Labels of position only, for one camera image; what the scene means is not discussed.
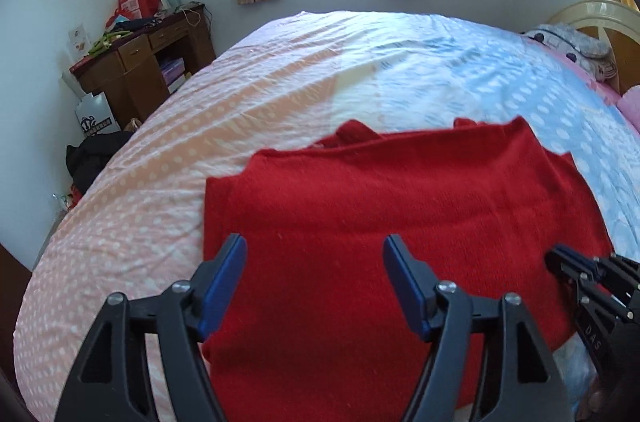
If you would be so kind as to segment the black clothes pile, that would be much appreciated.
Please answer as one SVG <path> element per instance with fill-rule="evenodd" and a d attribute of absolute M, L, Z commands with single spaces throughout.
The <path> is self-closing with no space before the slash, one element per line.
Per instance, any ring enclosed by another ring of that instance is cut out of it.
<path fill-rule="evenodd" d="M 65 164 L 74 186 L 85 194 L 132 132 L 118 131 L 86 137 L 79 146 L 67 145 Z"/>

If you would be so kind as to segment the polka dot bed quilt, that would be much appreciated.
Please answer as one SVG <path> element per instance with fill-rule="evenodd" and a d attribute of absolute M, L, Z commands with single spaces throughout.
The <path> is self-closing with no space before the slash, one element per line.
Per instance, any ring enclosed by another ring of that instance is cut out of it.
<path fill-rule="evenodd" d="M 40 421 L 107 294 L 150 295 L 202 257 L 209 176 L 264 147 L 302 148 L 356 119 L 382 132 L 523 117 L 571 153 L 615 250 L 639 254 L 639 136 L 607 90 L 521 34 L 439 15 L 332 12 L 274 20 L 192 77 L 116 153 L 52 236 L 13 335 Z"/>

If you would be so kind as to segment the pink floral pillow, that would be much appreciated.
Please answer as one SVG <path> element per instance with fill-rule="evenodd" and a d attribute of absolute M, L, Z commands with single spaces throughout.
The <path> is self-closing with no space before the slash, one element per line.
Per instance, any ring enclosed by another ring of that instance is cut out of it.
<path fill-rule="evenodd" d="M 616 107 L 623 117 L 640 132 L 640 86 L 631 86 L 617 101 Z"/>

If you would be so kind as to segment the grey patterned pillow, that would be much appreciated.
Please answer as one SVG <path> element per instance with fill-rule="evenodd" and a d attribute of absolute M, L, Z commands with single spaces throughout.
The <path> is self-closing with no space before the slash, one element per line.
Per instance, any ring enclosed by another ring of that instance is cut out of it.
<path fill-rule="evenodd" d="M 588 36 L 570 25 L 541 24 L 526 31 L 525 35 L 557 52 L 562 58 L 570 60 L 599 82 L 605 82 L 617 76 L 617 66 L 611 45 L 599 38 Z"/>

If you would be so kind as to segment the cream wooden headboard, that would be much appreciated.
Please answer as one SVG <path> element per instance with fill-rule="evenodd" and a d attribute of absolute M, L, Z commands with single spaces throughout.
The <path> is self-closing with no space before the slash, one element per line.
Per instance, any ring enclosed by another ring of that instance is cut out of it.
<path fill-rule="evenodd" d="M 548 19 L 564 23 L 611 46 L 617 76 L 608 85 L 623 95 L 639 84 L 639 12 L 613 0 L 582 0 Z"/>

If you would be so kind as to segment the white paper bag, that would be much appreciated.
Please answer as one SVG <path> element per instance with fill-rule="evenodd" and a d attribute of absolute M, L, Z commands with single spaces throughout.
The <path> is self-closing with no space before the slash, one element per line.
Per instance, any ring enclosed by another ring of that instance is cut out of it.
<path fill-rule="evenodd" d="M 76 118 L 85 137 L 120 131 L 104 93 L 86 94 L 75 109 Z"/>

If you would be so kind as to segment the wooden desk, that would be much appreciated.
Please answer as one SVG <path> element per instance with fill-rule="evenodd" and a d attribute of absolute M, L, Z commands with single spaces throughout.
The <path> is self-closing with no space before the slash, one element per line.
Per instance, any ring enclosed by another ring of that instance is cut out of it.
<path fill-rule="evenodd" d="M 131 120 L 148 119 L 168 100 L 165 62 L 181 60 L 194 75 L 215 58 L 210 13 L 203 3 L 195 3 L 83 58 L 70 73 L 85 92 L 103 93 L 119 127 L 126 127 Z"/>

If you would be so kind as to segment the green cloth on desk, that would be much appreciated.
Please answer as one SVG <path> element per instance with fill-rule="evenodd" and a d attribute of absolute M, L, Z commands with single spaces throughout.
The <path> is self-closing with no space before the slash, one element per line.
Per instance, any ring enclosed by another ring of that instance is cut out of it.
<path fill-rule="evenodd" d="M 91 46 L 91 49 L 88 51 L 89 56 L 98 56 L 109 49 L 111 49 L 112 45 L 122 40 L 123 38 L 129 37 L 131 32 L 129 30 L 114 30 L 111 32 L 105 32 L 98 41 L 94 42 Z"/>

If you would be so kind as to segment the red gift bag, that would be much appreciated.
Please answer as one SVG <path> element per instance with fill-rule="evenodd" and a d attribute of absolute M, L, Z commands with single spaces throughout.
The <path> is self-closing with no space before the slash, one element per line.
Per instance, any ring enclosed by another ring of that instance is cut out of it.
<path fill-rule="evenodd" d="M 113 15 L 105 28 L 111 28 L 120 18 L 135 20 L 153 17 L 160 9 L 160 0 L 117 0 Z"/>

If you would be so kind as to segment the white card on wall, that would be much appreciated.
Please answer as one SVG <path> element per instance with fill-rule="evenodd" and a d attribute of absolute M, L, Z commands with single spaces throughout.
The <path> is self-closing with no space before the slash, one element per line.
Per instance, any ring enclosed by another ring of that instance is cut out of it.
<path fill-rule="evenodd" d="M 67 49 L 74 63 L 84 58 L 91 49 L 92 42 L 83 24 L 80 24 L 68 32 Z"/>

